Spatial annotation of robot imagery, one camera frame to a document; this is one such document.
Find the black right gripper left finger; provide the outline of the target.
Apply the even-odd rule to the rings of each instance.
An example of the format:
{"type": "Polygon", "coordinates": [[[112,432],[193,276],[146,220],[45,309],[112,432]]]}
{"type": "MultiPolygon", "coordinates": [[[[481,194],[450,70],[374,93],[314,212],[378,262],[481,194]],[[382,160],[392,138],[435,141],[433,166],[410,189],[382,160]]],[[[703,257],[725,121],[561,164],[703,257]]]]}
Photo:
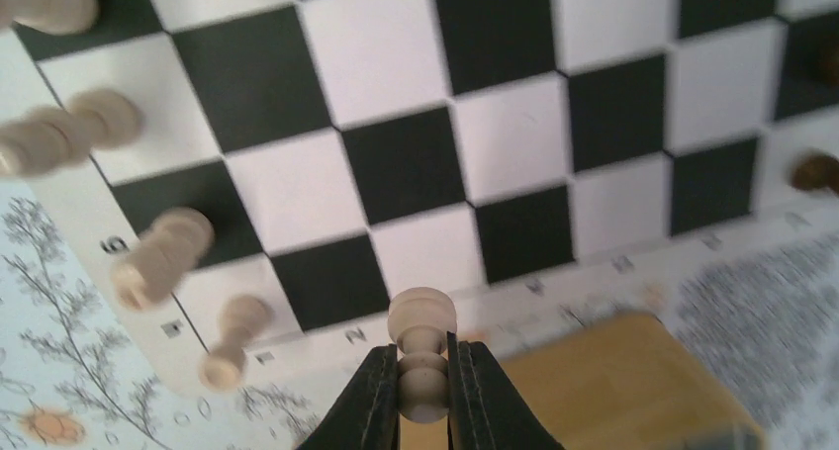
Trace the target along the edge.
{"type": "Polygon", "coordinates": [[[398,349],[376,346],[299,450],[391,450],[399,447],[398,349]]]}

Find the light wooden chess piece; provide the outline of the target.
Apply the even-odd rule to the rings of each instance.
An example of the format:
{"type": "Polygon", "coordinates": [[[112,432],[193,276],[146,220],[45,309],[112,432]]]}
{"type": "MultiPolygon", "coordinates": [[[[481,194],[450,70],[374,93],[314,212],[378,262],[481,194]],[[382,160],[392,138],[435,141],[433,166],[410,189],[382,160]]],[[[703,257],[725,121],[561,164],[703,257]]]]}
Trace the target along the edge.
{"type": "Polygon", "coordinates": [[[89,31],[99,16],[98,0],[1,0],[1,29],[15,24],[49,35],[89,31]]]}

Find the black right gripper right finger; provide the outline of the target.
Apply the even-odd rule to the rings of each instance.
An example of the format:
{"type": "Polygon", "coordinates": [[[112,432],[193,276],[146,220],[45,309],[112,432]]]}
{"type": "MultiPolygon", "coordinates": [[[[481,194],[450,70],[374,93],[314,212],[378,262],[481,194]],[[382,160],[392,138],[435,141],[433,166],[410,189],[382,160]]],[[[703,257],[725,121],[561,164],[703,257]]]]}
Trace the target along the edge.
{"type": "Polygon", "coordinates": [[[449,332],[448,445],[451,449],[561,449],[481,341],[449,332]]]}

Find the light wooden corner rook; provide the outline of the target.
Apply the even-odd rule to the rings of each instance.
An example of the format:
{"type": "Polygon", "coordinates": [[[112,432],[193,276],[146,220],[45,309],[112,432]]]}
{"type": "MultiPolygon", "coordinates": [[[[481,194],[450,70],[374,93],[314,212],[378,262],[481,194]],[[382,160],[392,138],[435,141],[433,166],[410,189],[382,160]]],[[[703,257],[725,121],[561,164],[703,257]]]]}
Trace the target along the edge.
{"type": "Polygon", "coordinates": [[[220,341],[202,360],[198,375],[201,383],[214,392],[235,390],[243,383],[245,348],[273,320],[273,311],[258,297],[235,296],[225,303],[218,318],[220,341]]]}

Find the light wooden knight piece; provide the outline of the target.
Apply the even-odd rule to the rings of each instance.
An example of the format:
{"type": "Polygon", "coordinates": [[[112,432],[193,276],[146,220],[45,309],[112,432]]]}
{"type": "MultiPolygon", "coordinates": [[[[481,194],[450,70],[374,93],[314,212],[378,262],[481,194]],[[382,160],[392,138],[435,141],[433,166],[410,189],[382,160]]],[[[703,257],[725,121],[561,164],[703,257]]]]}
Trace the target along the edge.
{"type": "Polygon", "coordinates": [[[139,312],[168,300],[214,239],[212,223],[195,209],[179,207],[161,213],[136,247],[111,267],[118,303],[139,312]]]}

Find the light wooden pawn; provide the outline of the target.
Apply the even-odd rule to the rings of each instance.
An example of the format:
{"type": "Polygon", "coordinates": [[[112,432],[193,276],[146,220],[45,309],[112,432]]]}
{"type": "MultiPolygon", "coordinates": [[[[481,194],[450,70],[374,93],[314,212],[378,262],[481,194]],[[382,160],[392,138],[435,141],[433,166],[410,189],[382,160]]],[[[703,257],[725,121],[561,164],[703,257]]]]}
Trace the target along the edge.
{"type": "Polygon", "coordinates": [[[454,303],[443,292],[417,287],[399,293],[388,311],[388,332],[403,353],[398,362],[398,408],[407,420],[430,424],[449,410],[447,336],[457,331],[454,303]]]}
{"type": "Polygon", "coordinates": [[[1,177],[40,177],[81,164],[94,150],[130,145],[142,122],[133,101],[107,88],[79,93],[64,108],[35,108],[1,126],[1,177]]]}

